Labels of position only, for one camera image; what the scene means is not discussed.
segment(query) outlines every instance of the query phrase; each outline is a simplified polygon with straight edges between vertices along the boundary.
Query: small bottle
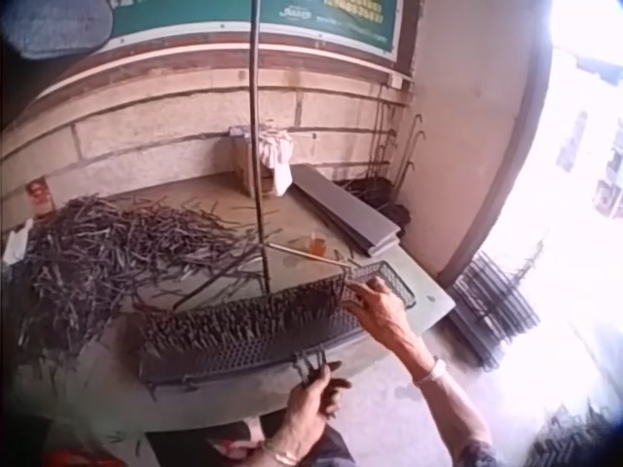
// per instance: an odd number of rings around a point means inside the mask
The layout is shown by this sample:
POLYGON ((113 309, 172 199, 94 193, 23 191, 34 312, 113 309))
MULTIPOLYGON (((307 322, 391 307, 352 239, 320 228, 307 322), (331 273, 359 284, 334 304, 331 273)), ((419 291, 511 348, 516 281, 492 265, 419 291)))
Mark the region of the small bottle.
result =
POLYGON ((327 252, 327 242, 324 238, 318 238, 316 233, 310 235, 310 241, 308 243, 308 253, 320 256, 324 258, 327 252))

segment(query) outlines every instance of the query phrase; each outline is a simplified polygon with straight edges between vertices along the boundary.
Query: bracelet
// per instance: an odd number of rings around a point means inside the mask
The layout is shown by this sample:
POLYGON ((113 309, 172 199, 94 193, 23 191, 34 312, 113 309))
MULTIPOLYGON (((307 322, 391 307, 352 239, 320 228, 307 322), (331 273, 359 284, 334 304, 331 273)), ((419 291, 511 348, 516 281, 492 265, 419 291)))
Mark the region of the bracelet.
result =
POLYGON ((435 357, 435 365, 428 375, 420 379, 419 381, 413 381, 413 384, 417 387, 422 386, 425 382, 436 381, 444 374, 447 373, 446 362, 439 357, 435 357))
POLYGON ((275 448, 273 448, 268 442, 262 443, 262 449, 270 454, 274 460, 276 460, 281 465, 286 465, 288 467, 296 467, 299 465, 299 461, 296 457, 288 452, 279 452, 275 448))

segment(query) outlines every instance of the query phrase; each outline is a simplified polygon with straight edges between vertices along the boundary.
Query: wooden table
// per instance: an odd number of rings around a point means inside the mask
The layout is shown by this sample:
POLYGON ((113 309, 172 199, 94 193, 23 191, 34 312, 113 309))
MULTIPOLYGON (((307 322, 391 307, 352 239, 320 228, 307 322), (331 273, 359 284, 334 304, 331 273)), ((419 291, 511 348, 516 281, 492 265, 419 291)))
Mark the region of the wooden table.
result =
MULTIPOLYGON (((255 220, 253 201, 234 189, 235 186, 231 176, 221 175, 162 185, 134 195, 150 199, 166 197, 163 204, 170 206, 180 206, 190 200, 188 204, 198 202, 206 210, 217 201, 214 211, 217 215, 247 224, 243 227, 248 228, 255 220)), ((374 260, 351 253, 340 235, 315 216, 295 193, 266 199, 264 208, 267 233, 274 232, 271 241, 296 248, 303 246, 311 234, 316 234, 326 239, 327 257, 333 258, 337 250, 347 258, 352 254, 361 265, 387 261, 416 295, 417 304, 409 310, 409 320, 417 333, 426 331, 453 308, 452 299, 402 248, 390 249, 374 260)), ((342 271, 339 267, 274 250, 269 250, 268 257, 273 291, 342 271)), ((254 266, 261 267, 259 262, 254 266)), ((184 281, 184 287, 192 290, 203 281, 205 277, 190 278, 184 281)), ((215 284, 185 307, 204 302, 219 288, 219 284, 215 284)), ((260 293, 259 284, 251 283, 236 298, 260 293)), ((291 366, 281 365, 252 376, 207 382, 191 392, 178 387, 158 389, 154 399, 117 357, 118 330, 123 328, 123 322, 124 318, 120 318, 109 327, 101 341, 91 342, 82 352, 77 368, 58 370, 54 386, 45 365, 41 378, 30 367, 20 368, 15 390, 10 396, 13 402, 28 407, 31 413, 83 424, 97 432, 182 430, 228 423, 281 409, 290 389, 300 382, 291 366)), ((330 360, 342 360, 341 375, 350 377, 384 358, 386 352, 363 336, 328 349, 327 356, 330 360)))

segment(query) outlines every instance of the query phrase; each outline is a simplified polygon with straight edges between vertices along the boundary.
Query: green sign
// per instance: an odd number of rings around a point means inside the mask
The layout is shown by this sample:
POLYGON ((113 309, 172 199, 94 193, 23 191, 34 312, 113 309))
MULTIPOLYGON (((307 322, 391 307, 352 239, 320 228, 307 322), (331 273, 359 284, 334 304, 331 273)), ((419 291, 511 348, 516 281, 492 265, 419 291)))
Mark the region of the green sign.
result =
MULTIPOLYGON (((110 4, 113 43, 130 34, 138 37, 136 41, 249 29, 249 0, 110 0, 110 4)), ((395 57, 401 5, 402 0, 264 0, 261 30, 395 57)))

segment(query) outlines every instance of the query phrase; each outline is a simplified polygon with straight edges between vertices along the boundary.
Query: sleeve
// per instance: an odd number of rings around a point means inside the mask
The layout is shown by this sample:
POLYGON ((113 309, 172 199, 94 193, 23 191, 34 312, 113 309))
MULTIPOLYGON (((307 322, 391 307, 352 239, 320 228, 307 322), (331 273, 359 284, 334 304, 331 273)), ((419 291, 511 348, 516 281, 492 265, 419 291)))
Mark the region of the sleeve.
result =
POLYGON ((460 453, 455 467, 503 467, 503 464, 497 459, 491 446, 474 441, 460 453))

